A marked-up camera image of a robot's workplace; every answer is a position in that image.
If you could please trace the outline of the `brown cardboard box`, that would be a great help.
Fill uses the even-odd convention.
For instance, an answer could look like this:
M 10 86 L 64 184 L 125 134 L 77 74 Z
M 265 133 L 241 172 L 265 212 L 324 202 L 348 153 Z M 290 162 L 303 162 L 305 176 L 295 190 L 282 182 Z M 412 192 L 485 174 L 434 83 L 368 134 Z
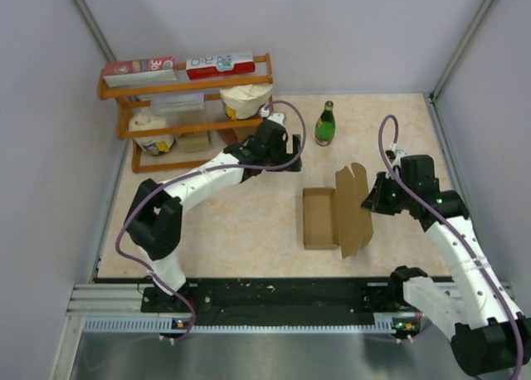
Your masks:
M 303 190 L 303 243 L 307 251 L 340 249 L 356 256 L 373 238 L 372 213 L 362 207 L 368 197 L 367 170 L 351 163 L 335 173 L 333 188 Z

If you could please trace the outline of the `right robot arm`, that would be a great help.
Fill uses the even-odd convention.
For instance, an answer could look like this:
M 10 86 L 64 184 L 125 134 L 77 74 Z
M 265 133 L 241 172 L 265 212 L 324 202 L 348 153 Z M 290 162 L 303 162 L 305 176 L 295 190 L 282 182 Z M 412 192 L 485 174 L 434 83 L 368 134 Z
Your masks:
M 418 267 L 399 266 L 390 276 L 389 304 L 419 309 L 448 339 L 461 370 L 471 377 L 512 370 L 530 360 L 530 319 L 509 296 L 483 252 L 468 208 L 455 190 L 442 191 L 429 155 L 389 149 L 362 206 L 417 220 L 435 243 L 460 299 L 454 300 Z

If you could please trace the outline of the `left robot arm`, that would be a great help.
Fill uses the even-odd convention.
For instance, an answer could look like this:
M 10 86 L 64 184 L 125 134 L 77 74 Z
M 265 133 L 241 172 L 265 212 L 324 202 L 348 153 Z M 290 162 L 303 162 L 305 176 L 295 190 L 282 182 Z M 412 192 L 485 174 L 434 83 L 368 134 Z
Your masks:
M 226 146 L 212 160 L 173 181 L 143 181 L 129 208 L 125 231 L 143 254 L 159 300 L 168 309 L 188 301 L 186 277 L 178 262 L 183 218 L 200 202 L 223 188 L 245 182 L 264 171 L 299 172 L 304 137 L 288 135 L 276 120 L 265 120 L 240 143 Z

